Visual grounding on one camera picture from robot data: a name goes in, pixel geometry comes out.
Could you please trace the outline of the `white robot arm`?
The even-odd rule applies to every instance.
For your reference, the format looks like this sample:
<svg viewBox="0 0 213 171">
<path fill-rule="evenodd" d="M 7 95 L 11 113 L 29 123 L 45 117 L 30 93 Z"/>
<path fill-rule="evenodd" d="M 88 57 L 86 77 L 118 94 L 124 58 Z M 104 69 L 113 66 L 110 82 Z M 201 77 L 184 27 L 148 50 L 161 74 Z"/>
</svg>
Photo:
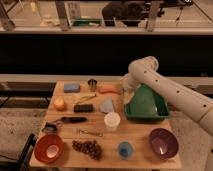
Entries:
<svg viewBox="0 0 213 171">
<path fill-rule="evenodd" d="M 123 88 L 134 91 L 140 84 L 147 85 L 213 137 L 213 99 L 160 75 L 158 67 L 154 56 L 132 61 L 122 78 Z"/>
</svg>

